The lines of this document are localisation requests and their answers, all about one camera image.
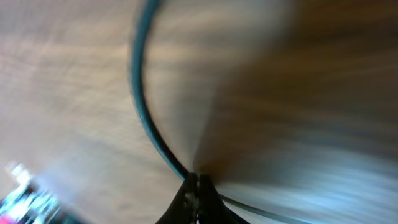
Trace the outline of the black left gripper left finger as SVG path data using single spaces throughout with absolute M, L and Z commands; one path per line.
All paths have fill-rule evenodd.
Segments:
M 166 212 L 156 224 L 194 224 L 198 218 L 198 177 L 189 173 Z

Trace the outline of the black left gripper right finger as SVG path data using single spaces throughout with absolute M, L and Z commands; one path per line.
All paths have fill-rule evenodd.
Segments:
M 208 175 L 199 176 L 200 224 L 249 224 L 222 201 Z

